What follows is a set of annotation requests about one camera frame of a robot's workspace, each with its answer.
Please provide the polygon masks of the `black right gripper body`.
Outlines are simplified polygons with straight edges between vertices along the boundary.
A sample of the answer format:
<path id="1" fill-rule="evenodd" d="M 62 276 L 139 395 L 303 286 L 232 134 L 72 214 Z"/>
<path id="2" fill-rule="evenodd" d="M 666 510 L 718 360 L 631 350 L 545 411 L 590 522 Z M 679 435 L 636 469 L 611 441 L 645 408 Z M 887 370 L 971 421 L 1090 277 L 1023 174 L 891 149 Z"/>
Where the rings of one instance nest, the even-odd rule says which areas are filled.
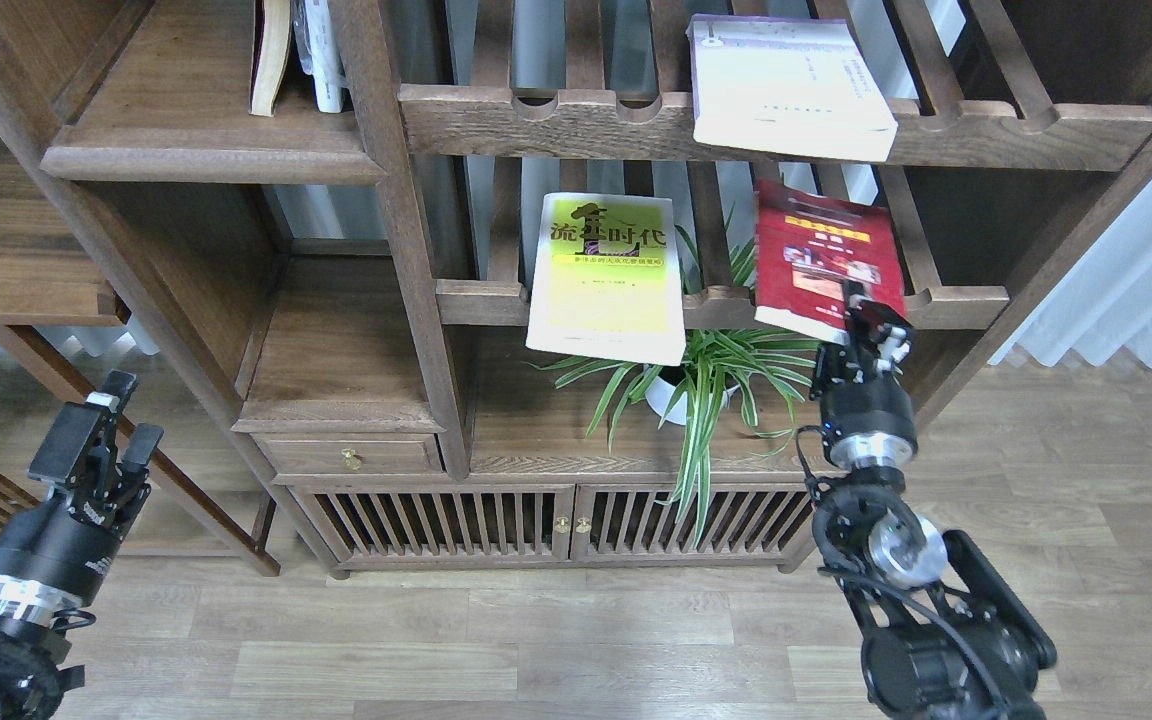
<path id="1" fill-rule="evenodd" d="M 914 406 L 895 376 L 865 376 L 849 366 L 847 376 L 849 382 L 812 392 L 823 419 L 824 456 L 846 471 L 900 468 L 914 460 Z"/>

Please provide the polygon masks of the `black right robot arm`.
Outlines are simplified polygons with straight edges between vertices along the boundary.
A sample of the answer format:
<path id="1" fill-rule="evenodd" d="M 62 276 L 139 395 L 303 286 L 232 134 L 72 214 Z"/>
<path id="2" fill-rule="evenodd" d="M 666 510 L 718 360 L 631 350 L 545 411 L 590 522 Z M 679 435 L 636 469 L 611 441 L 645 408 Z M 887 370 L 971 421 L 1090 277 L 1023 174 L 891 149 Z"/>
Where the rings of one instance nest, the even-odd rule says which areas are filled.
<path id="1" fill-rule="evenodd" d="M 963 530 L 938 530 L 905 501 L 918 450 L 897 366 L 914 327 L 842 285 L 846 332 L 819 347 L 812 397 L 838 477 L 808 475 L 820 573 L 861 629 L 867 700 L 890 719 L 1043 719 L 1034 702 L 1058 651 Z"/>

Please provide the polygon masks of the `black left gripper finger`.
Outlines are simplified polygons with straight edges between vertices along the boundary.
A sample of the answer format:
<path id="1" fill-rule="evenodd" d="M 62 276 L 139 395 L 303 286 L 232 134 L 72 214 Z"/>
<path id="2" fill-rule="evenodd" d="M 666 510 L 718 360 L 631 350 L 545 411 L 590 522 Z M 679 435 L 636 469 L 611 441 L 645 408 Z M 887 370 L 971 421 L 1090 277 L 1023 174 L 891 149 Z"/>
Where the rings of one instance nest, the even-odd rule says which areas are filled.
<path id="1" fill-rule="evenodd" d="M 147 465 L 154 457 L 157 446 L 164 437 L 164 429 L 145 423 L 132 430 L 131 438 L 124 447 L 122 460 L 118 468 L 122 479 L 143 479 L 147 475 Z"/>
<path id="2" fill-rule="evenodd" d="M 118 420 L 137 384 L 137 376 L 114 370 L 82 404 L 61 407 L 26 477 L 58 488 L 115 487 Z"/>

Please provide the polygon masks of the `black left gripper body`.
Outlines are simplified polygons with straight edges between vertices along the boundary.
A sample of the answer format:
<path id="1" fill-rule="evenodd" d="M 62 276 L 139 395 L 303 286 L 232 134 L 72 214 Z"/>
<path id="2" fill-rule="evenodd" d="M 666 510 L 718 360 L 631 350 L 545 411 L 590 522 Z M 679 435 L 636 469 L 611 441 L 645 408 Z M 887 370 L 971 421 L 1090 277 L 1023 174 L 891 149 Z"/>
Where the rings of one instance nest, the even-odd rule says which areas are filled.
<path id="1" fill-rule="evenodd" d="M 0 616 L 36 626 L 92 626 L 88 606 L 151 492 L 143 478 L 108 514 L 88 507 L 92 483 L 50 488 L 0 535 Z"/>

